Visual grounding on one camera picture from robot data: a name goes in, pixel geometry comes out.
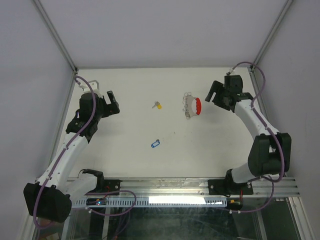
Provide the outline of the red handled keyring holder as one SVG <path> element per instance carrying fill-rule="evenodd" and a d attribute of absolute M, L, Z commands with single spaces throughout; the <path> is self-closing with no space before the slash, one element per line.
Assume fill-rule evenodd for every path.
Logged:
<path fill-rule="evenodd" d="M 202 111 L 202 102 L 199 97 L 195 97 L 191 92 L 185 92 L 182 99 L 183 112 L 187 120 L 194 116 L 199 116 Z"/>

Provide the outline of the blue tag key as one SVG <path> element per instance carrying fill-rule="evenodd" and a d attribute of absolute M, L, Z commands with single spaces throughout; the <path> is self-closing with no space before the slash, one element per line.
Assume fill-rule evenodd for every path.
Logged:
<path fill-rule="evenodd" d="M 152 148 L 155 148 L 155 147 L 157 147 L 157 146 L 159 146 L 160 145 L 160 140 L 159 139 L 157 139 L 155 142 L 153 142 L 150 146 L 152 147 Z"/>

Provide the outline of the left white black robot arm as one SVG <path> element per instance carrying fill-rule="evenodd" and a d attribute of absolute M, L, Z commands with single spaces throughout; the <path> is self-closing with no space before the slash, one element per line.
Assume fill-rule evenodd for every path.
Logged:
<path fill-rule="evenodd" d="M 88 146 L 98 130 L 98 123 L 120 113 L 114 93 L 107 92 L 110 103 L 99 93 L 86 92 L 79 99 L 79 109 L 67 125 L 63 144 L 47 170 L 35 183 L 27 183 L 23 189 L 30 216 L 52 222 L 64 222 L 72 203 L 86 193 L 100 194 L 105 189 L 104 174 L 86 168 L 73 183 L 67 180 L 80 153 Z"/>

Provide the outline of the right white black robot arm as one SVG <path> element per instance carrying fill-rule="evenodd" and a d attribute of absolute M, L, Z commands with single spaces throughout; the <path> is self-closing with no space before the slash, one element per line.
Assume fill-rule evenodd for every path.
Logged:
<path fill-rule="evenodd" d="M 290 168 L 291 136 L 273 127 L 255 107 L 255 100 L 249 92 L 243 92 L 240 75 L 226 75 L 224 82 L 215 80 L 205 98 L 239 117 L 253 139 L 245 164 L 227 170 L 223 179 L 208 180 L 212 196 L 252 195 L 253 181 L 263 178 L 279 182 Z"/>

